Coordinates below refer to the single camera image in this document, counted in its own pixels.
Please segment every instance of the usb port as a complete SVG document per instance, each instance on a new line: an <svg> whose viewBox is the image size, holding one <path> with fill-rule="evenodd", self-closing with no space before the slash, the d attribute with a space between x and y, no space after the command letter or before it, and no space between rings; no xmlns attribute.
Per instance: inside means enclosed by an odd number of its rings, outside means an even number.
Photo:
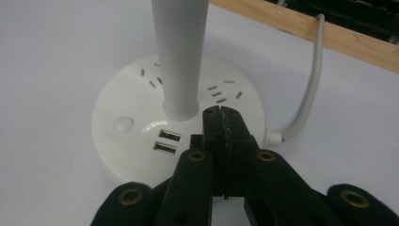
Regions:
<svg viewBox="0 0 399 226"><path fill-rule="evenodd" d="M161 133L159 133L159 137L168 138L179 142L182 135L167 130L161 130Z"/></svg>
<svg viewBox="0 0 399 226"><path fill-rule="evenodd" d="M160 142L156 142L155 146L153 147L153 149L156 150L156 151L164 151L164 152L167 152L167 153L173 153L173 154L176 153L176 147L173 147L171 145L167 145L167 144L164 144L164 143L160 143Z"/></svg>

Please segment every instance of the round power strip base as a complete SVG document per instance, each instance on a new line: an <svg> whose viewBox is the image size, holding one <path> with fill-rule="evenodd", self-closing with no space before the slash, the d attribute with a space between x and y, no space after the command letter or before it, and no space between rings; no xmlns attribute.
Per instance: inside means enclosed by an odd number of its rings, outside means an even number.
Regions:
<svg viewBox="0 0 399 226"><path fill-rule="evenodd" d="M169 178L190 136L202 134L204 109L225 105L241 113L249 132L261 143L261 99L247 79L229 64L202 58L199 112L173 121L163 112L162 78L157 56L128 65L100 93L92 116L92 135L105 171L116 185L135 181L154 187Z"/></svg>

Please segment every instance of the white pole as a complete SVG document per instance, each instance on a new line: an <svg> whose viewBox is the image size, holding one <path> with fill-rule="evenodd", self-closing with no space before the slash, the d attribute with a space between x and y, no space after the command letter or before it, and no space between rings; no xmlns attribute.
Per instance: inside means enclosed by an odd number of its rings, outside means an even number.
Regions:
<svg viewBox="0 0 399 226"><path fill-rule="evenodd" d="M208 0L152 0L164 113L186 121L199 111L197 99Z"/></svg>

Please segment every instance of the wooden edge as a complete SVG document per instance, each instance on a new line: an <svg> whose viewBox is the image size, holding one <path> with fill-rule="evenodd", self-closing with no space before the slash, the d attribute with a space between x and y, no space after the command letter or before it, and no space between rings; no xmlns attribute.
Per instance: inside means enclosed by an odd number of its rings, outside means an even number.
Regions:
<svg viewBox="0 0 399 226"><path fill-rule="evenodd" d="M210 0L216 6L315 42L317 20L263 0ZM399 46L335 24L325 24L326 48L399 73Z"/></svg>

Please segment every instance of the white table surface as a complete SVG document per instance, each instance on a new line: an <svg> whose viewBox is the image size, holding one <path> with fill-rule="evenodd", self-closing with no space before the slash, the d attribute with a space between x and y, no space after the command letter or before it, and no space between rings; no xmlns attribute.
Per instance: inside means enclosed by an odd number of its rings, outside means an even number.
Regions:
<svg viewBox="0 0 399 226"><path fill-rule="evenodd" d="M245 74L267 124L294 119L313 45L210 6L204 54ZM0 224L89 225L114 186L91 140L97 95L156 54L149 0L0 2ZM399 213L399 74L325 50L304 130L274 149L314 189L360 186ZM248 225L242 200L213 225Z"/></svg>

